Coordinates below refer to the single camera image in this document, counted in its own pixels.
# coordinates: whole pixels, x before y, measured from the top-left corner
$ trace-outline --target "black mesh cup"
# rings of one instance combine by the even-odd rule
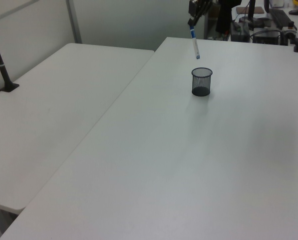
[[[192,70],[192,93],[195,96],[203,97],[210,94],[212,70],[205,67],[198,67]]]

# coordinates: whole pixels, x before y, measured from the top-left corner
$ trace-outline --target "computer monitor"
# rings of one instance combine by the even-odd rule
[[[250,0],[249,13],[247,17],[240,18],[240,23],[247,23],[250,28],[264,28],[264,21],[253,17],[255,8],[255,0]]]

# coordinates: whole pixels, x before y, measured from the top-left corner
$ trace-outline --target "computer mouse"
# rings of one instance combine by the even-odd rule
[[[298,9],[289,11],[290,15],[298,15]]]

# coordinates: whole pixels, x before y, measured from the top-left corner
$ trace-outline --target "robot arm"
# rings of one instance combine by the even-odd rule
[[[190,0],[189,14],[191,18],[188,21],[189,26],[195,26],[199,18],[206,14],[215,0]]]

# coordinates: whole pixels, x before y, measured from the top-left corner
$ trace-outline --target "keyboard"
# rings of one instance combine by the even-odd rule
[[[287,14],[280,9],[270,8],[270,14],[275,22],[277,28],[282,29],[283,27],[288,27],[289,22],[292,20],[287,16]]]

